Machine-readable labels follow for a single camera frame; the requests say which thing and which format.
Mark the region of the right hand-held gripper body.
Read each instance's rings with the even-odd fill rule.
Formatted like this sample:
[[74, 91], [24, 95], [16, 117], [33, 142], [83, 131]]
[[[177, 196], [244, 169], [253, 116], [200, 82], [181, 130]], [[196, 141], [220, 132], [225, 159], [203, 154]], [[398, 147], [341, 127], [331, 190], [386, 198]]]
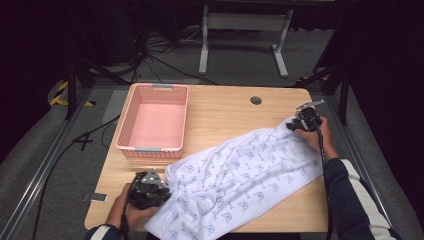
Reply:
[[320, 115], [315, 109], [315, 106], [323, 103], [323, 100], [312, 101], [296, 108], [295, 116], [301, 121], [299, 123], [301, 124], [301, 130], [314, 132], [319, 128], [319, 126], [322, 124], [322, 121]]

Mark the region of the person's right hand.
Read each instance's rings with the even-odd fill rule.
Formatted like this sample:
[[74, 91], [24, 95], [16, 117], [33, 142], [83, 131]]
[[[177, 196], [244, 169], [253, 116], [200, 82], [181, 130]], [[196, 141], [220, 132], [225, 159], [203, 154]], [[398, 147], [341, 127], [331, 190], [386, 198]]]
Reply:
[[306, 132], [297, 129], [295, 133], [301, 138], [305, 139], [308, 144], [317, 152], [321, 150], [320, 146], [323, 146], [325, 159], [327, 161], [333, 158], [339, 158], [336, 148], [333, 144], [333, 136], [330, 131], [328, 120], [325, 117], [321, 118], [322, 124], [319, 129], [314, 132]]

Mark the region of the person's left hand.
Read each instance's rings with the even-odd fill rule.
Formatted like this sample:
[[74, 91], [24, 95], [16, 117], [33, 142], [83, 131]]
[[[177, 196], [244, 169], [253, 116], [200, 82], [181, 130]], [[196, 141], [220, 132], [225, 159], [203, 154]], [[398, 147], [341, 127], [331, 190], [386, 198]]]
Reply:
[[130, 186], [130, 183], [126, 183], [120, 195], [115, 199], [106, 219], [106, 224], [120, 228], [121, 216], [122, 214], [125, 214], [129, 229], [135, 230], [144, 219], [151, 217], [158, 211], [157, 207], [140, 210], [132, 206], [130, 203], [125, 205]]

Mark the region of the white patterned towel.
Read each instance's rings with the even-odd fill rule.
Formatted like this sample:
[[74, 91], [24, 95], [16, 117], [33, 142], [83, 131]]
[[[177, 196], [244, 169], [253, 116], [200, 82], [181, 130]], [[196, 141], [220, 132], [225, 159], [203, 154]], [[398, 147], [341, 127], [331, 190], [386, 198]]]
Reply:
[[287, 128], [290, 121], [168, 165], [171, 198], [145, 229], [160, 240], [217, 240], [321, 176], [319, 154]]

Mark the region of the aluminium floor rail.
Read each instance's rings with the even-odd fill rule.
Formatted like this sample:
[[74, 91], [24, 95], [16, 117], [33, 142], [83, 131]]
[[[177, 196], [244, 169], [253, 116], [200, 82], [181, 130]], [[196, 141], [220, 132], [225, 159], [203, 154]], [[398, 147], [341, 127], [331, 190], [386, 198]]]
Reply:
[[352, 161], [353, 165], [355, 166], [356, 170], [358, 171], [361, 178], [367, 182], [370, 191], [372, 192], [376, 205], [378, 209], [381, 211], [383, 216], [386, 218], [388, 224], [392, 226], [392, 223], [390, 221], [390, 218], [387, 214], [387, 211], [385, 207], [382, 204], [381, 198], [376, 191], [375, 185], [373, 184], [372, 179], [370, 178], [370, 174], [367, 172], [366, 167], [362, 161], [362, 157], [360, 156], [359, 150], [355, 144], [354, 139], [352, 138], [352, 135], [349, 131], [349, 129], [342, 124], [342, 121], [339, 118], [338, 115], [338, 105], [336, 103], [336, 100], [332, 96], [325, 96], [324, 97], [325, 103], [328, 106], [329, 109], [329, 115], [330, 115], [330, 122], [335, 126], [336, 132], [341, 135], [341, 138], [343, 139], [344, 145], [347, 147], [347, 151], [350, 156], [350, 160]]
[[13, 240], [36, 201], [49, 171], [64, 149], [76, 115], [91, 94], [82, 89], [76, 109], [66, 120], [67, 110], [54, 107], [20, 140], [0, 166], [0, 240]]

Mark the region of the grey metal desk frame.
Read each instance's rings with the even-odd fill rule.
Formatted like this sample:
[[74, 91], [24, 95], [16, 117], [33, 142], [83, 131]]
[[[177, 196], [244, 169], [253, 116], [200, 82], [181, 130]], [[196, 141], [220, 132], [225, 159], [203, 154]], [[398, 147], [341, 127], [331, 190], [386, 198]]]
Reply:
[[282, 78], [288, 77], [288, 70], [283, 59], [283, 44], [293, 11], [288, 10], [283, 15], [247, 14], [247, 13], [215, 13], [208, 6], [203, 8], [202, 16], [202, 48], [198, 72], [200, 75], [207, 73], [209, 43], [209, 30], [252, 30], [279, 32], [279, 40], [271, 46], [274, 59]]

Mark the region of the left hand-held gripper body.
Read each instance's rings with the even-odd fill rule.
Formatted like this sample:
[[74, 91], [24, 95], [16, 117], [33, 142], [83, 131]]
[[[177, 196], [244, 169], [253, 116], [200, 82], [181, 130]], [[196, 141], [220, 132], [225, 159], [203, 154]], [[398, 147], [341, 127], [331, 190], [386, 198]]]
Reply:
[[167, 188], [155, 169], [138, 172], [128, 190], [127, 200], [137, 209], [159, 207], [162, 188]]

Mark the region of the black metal stand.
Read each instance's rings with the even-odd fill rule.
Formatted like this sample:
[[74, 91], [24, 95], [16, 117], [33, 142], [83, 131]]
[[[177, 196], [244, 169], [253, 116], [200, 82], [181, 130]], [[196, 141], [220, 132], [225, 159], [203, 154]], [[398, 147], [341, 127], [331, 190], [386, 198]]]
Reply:
[[68, 107], [66, 120], [69, 120], [76, 111], [77, 103], [77, 82], [80, 82], [83, 88], [91, 88], [94, 85], [94, 79], [90, 69], [96, 70], [100, 75], [111, 79], [119, 85], [129, 85], [129, 82], [119, 77], [115, 73], [107, 70], [105, 67], [85, 59], [83, 57], [73, 57], [67, 66], [66, 80], [68, 82]]
[[313, 82], [316, 82], [324, 77], [327, 78], [326, 82], [321, 87], [321, 92], [324, 95], [333, 95], [337, 89], [340, 89], [338, 117], [341, 123], [347, 125], [347, 102], [349, 93], [349, 80], [350, 74], [347, 65], [335, 65], [309, 76], [307, 78], [300, 78], [293, 85], [294, 88], [304, 88]]

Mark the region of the yellow black hazard tape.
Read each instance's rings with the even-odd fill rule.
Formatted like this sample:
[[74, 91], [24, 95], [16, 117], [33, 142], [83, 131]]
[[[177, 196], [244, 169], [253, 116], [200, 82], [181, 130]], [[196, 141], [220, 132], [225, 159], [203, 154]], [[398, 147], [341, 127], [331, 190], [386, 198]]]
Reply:
[[68, 87], [68, 82], [64, 80], [58, 87], [56, 93], [54, 94], [53, 98], [50, 101], [50, 105], [62, 105], [62, 106], [68, 106], [69, 102], [67, 100], [62, 99], [62, 95], [65, 92], [65, 90]]

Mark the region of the grey floor tape patch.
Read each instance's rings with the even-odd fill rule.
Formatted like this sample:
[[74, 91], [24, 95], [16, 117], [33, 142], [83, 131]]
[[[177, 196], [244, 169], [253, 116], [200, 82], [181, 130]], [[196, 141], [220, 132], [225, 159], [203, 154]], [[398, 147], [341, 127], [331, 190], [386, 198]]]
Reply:
[[103, 193], [84, 194], [82, 197], [84, 202], [106, 202], [107, 199], [108, 195]]

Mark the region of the pink plastic basket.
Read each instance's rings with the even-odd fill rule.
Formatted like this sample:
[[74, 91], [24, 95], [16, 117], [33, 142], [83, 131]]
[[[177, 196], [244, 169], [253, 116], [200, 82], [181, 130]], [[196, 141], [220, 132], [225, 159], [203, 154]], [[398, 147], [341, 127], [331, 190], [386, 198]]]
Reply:
[[180, 158], [188, 97], [187, 85], [133, 84], [123, 108], [116, 147], [126, 157]]

